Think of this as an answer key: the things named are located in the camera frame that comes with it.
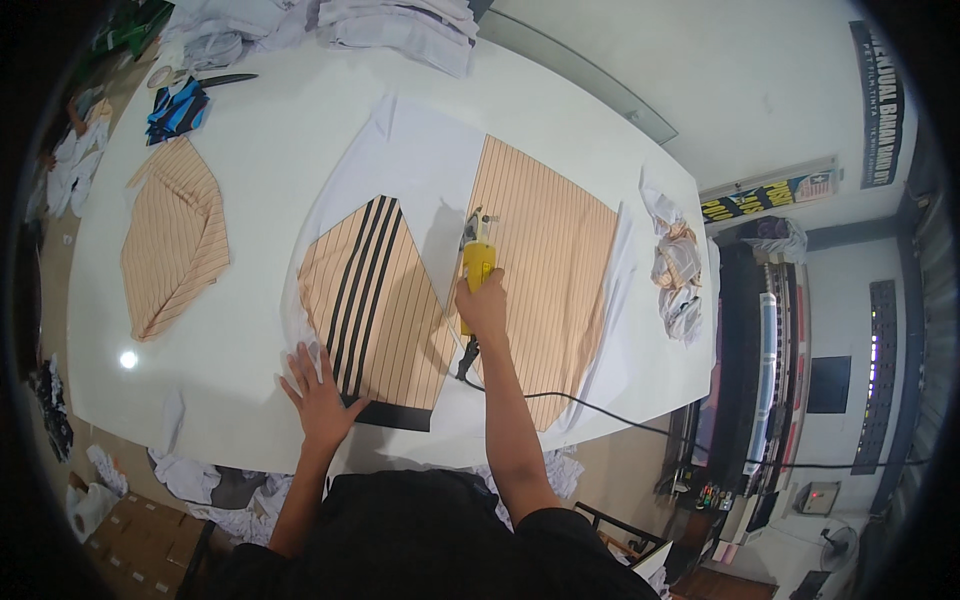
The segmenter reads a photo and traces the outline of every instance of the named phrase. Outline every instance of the yellow cutting machine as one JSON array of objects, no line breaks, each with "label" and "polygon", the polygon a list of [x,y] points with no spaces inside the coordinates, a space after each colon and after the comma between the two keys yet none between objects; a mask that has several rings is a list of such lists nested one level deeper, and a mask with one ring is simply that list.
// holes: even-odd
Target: yellow cutting machine
[{"label": "yellow cutting machine", "polygon": [[[467,219],[467,226],[460,240],[460,250],[464,253],[464,278],[471,293],[476,292],[496,268],[496,248],[488,243],[490,223],[496,219],[482,213],[483,206],[477,206]],[[473,335],[463,319],[460,320],[460,333]]]},{"label": "yellow cutting machine", "polygon": [[[490,224],[496,221],[496,217],[483,214],[483,206],[477,206],[467,219],[464,235],[460,238],[460,251],[464,254],[464,278],[471,293],[476,292],[496,268],[496,248],[489,243]],[[457,379],[467,381],[467,371],[480,353],[480,344],[463,319],[460,320],[460,333],[468,335],[470,339],[464,357],[457,366]]]}]

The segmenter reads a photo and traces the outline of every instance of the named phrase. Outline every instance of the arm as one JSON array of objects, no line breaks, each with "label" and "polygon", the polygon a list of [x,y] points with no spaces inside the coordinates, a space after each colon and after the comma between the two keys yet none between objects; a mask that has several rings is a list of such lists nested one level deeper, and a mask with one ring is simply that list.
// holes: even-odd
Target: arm
[{"label": "arm", "polygon": [[293,400],[300,413],[304,438],[294,481],[290,484],[290,491],[280,509],[274,534],[267,547],[289,559],[303,551],[306,537],[313,527],[317,506],[323,498],[326,471],[330,468],[333,454],[370,400],[361,398],[349,408],[344,408],[326,348],[320,349],[323,383],[317,377],[317,370],[303,343],[297,346],[297,358],[292,354],[287,355],[287,363],[297,380],[300,394],[283,377],[280,378],[280,387]]},{"label": "arm", "polygon": [[78,137],[86,133],[86,123],[80,118],[80,114],[77,113],[77,107],[73,103],[73,98],[66,103],[66,114],[70,117],[70,123],[73,124],[73,129],[77,130]]},{"label": "arm", "polygon": [[493,270],[473,294],[462,279],[457,284],[456,304],[480,343],[487,389],[487,460],[516,527],[534,511],[560,507],[560,500],[547,481],[537,430],[516,379],[502,279],[503,270]]}]

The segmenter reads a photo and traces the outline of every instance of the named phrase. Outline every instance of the striped fabric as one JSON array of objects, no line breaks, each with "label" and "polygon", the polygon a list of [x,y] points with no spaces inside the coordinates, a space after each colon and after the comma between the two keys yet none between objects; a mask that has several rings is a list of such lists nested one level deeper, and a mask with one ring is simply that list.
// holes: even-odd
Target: striped fabric
[{"label": "striped fabric", "polygon": [[127,187],[144,178],[120,252],[138,342],[169,327],[230,262],[220,188],[185,137],[157,148]]},{"label": "striped fabric", "polygon": [[147,145],[197,129],[204,120],[209,100],[200,83],[192,77],[173,95],[169,86],[158,89],[154,111],[147,115]]},{"label": "striped fabric", "polygon": [[[616,213],[585,190],[516,148],[487,136],[467,215],[478,206],[499,217],[491,229],[496,262],[506,272],[507,333],[524,394],[580,392],[603,332],[603,277]],[[460,318],[450,287],[447,314]],[[483,377],[483,349],[474,362]],[[527,400],[545,431],[569,400]]]},{"label": "striped fabric", "polygon": [[375,198],[314,242],[298,284],[345,404],[374,400],[358,420],[429,431],[456,342],[399,201]]}]

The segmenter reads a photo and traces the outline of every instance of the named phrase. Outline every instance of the banner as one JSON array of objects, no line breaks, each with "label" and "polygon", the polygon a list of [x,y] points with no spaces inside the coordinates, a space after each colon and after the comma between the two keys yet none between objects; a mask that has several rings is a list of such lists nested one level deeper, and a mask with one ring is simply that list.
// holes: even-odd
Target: banner
[{"label": "banner", "polygon": [[820,200],[836,190],[836,170],[776,181],[713,200],[701,201],[704,223],[716,223],[787,204]]},{"label": "banner", "polygon": [[893,183],[903,138],[903,85],[883,42],[864,21],[850,31],[863,87],[863,179],[860,189]]}]

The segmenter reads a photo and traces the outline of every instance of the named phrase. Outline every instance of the electrical box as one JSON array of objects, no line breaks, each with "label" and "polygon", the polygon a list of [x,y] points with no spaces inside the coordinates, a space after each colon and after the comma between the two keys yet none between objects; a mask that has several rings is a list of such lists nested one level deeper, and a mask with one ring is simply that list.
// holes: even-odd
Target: electrical box
[{"label": "electrical box", "polygon": [[840,493],[839,481],[815,481],[800,493],[798,512],[804,515],[829,515]]}]

